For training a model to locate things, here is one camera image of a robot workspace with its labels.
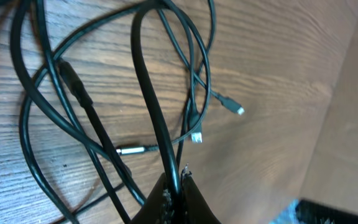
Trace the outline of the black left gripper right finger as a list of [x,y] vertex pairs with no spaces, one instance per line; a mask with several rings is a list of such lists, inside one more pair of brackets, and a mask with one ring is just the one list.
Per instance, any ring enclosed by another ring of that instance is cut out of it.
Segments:
[[181,172],[181,184],[186,222],[189,224],[221,224],[197,188],[188,164]]

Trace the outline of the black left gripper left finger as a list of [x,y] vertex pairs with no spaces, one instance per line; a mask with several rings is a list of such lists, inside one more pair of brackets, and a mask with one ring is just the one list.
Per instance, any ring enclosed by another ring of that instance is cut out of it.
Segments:
[[172,196],[167,187],[166,176],[162,174],[142,208],[129,223],[169,224],[172,223],[174,214]]

